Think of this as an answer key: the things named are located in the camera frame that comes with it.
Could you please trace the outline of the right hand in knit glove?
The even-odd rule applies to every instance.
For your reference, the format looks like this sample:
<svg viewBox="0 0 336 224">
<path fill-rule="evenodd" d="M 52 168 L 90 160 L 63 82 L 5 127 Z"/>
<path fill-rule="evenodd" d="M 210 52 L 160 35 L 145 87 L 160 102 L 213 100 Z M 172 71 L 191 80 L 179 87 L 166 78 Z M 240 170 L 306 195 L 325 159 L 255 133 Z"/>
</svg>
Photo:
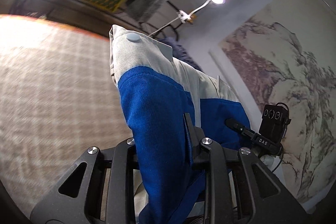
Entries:
<svg viewBox="0 0 336 224">
<path fill-rule="evenodd" d="M 279 162 L 278 156 L 263 155 L 260 160 L 268 167 L 269 170 L 273 170 Z"/>
</svg>

